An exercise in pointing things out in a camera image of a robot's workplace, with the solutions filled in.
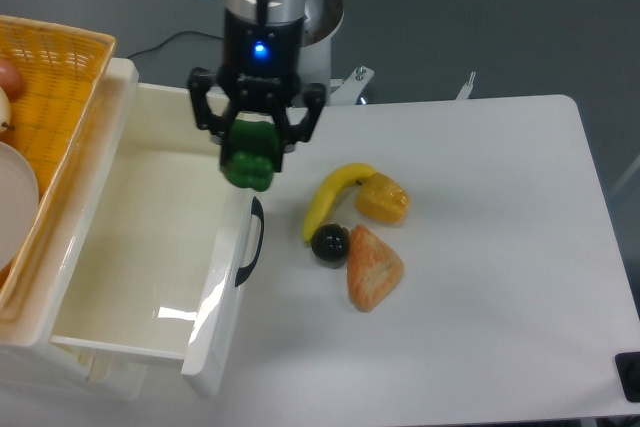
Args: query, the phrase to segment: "bread slice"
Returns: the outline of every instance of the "bread slice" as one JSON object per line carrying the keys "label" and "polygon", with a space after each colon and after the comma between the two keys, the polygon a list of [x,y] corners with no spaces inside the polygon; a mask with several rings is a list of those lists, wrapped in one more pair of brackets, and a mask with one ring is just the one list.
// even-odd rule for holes
{"label": "bread slice", "polygon": [[370,312],[398,285],[404,264],[387,244],[364,225],[351,231],[347,285],[358,310]]}

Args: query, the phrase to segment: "white drawer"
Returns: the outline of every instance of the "white drawer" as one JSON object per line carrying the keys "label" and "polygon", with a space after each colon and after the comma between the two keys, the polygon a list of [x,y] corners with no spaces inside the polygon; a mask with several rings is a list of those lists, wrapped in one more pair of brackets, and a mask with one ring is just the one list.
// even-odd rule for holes
{"label": "white drawer", "polygon": [[255,267],[264,229],[254,193],[219,172],[218,149],[196,129],[186,90],[139,84],[95,216],[88,208],[84,233],[77,216],[83,235],[68,239],[63,256],[52,252],[64,239],[42,242],[33,283],[48,276],[51,287],[41,290],[49,299],[36,308],[27,295],[0,326],[0,345],[33,348],[45,360],[55,346],[53,357],[87,363],[92,355],[76,369],[88,381],[98,370],[108,378],[107,364],[172,363],[196,392],[214,395],[242,296],[238,280]]}

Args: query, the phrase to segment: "white tabletop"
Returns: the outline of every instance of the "white tabletop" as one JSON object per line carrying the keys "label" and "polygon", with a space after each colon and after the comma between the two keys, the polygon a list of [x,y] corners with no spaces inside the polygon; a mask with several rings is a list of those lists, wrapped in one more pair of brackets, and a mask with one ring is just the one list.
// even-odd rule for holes
{"label": "white tabletop", "polygon": [[[318,265],[300,240],[315,187],[351,161],[412,198],[399,227],[361,217],[352,197],[332,217],[369,225],[405,262],[368,314],[349,303],[345,270]],[[263,204],[262,257],[213,401],[154,371],[132,404],[2,387],[3,415],[346,427],[640,413],[613,360],[640,350],[640,326],[570,99],[332,107]]]}

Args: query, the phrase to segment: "drawer handle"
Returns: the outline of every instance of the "drawer handle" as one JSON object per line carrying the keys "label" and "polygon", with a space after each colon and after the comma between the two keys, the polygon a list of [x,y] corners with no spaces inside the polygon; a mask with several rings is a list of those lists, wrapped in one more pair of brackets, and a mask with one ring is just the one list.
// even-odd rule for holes
{"label": "drawer handle", "polygon": [[260,221],[258,248],[256,249],[256,255],[253,257],[253,260],[248,265],[238,269],[238,273],[236,274],[236,287],[240,287],[247,281],[251,272],[253,272],[253,269],[256,268],[258,257],[260,257],[260,250],[262,250],[262,238],[264,237],[264,210],[262,209],[262,204],[257,197],[253,198],[253,202],[251,204],[251,215],[255,215]]}

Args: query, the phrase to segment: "orange basket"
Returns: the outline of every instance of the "orange basket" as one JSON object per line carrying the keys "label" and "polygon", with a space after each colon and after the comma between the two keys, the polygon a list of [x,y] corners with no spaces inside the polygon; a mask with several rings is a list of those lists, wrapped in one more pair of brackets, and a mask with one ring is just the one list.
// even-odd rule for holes
{"label": "orange basket", "polygon": [[105,34],[0,15],[0,57],[16,65],[25,79],[22,95],[11,102],[15,130],[0,133],[0,142],[27,159],[40,191],[31,231],[11,265],[0,273],[0,308],[10,299],[55,200],[115,43]]}

